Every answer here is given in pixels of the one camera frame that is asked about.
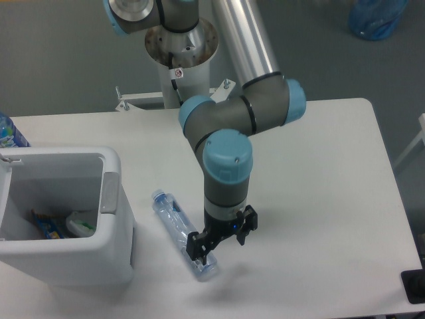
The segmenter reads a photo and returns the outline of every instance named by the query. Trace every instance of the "robotic arm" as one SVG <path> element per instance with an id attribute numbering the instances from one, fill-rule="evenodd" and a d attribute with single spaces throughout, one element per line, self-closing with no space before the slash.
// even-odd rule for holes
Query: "robotic arm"
<path id="1" fill-rule="evenodd" d="M 148 30 L 145 41 L 155 42 L 149 54 L 170 70 L 181 67 L 186 74 L 214 55 L 217 36 L 211 24 L 199 19 L 198 1 L 104 1 L 118 32 L 160 25 Z M 255 1 L 212 3 L 243 95 L 216 104 L 203 87 L 189 84 L 177 90 L 172 77 L 166 81 L 174 96 L 185 100 L 179 121 L 204 173 L 205 228 L 187 239 L 189 256 L 204 263 L 221 241 L 236 235 L 243 245 L 257 228 L 257 213 L 246 206 L 253 163 L 248 136 L 301 118 L 306 105 L 298 82 L 285 80 L 278 68 Z M 167 88 L 161 86 L 166 97 Z"/>

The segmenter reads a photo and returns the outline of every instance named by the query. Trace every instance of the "silver metal pole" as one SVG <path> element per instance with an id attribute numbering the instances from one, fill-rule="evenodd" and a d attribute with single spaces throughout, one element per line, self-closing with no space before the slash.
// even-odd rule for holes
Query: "silver metal pole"
<path id="1" fill-rule="evenodd" d="M 212 3 L 241 84 L 279 71 L 255 1 Z"/>

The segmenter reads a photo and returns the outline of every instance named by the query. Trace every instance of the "bottle label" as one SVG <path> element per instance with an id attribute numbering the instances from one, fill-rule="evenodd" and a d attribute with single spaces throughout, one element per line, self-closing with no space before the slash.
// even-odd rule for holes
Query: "bottle label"
<path id="1" fill-rule="evenodd" d="M 0 138 L 0 148 L 18 148 L 16 145 L 14 136 L 6 136 L 4 138 Z"/>

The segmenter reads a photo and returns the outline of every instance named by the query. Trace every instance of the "bolt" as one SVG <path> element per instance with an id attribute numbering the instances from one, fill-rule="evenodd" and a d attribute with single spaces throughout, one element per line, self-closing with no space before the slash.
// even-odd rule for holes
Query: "bolt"
<path id="1" fill-rule="evenodd" d="M 117 86 L 115 87 L 115 91 L 117 92 L 118 100 L 119 100 L 119 101 L 121 101 L 121 99 L 122 99 L 122 95 L 121 95 L 121 93 L 120 93 L 120 89 L 119 89 Z"/>

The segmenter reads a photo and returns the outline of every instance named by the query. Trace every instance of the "black cable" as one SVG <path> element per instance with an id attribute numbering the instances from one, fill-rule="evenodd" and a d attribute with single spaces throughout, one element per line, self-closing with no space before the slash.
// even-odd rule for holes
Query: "black cable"
<path id="1" fill-rule="evenodd" d="M 425 315 L 425 311 L 419 312 L 415 315 L 415 317 L 412 317 L 412 319 L 419 319 L 421 318 L 423 315 Z"/>

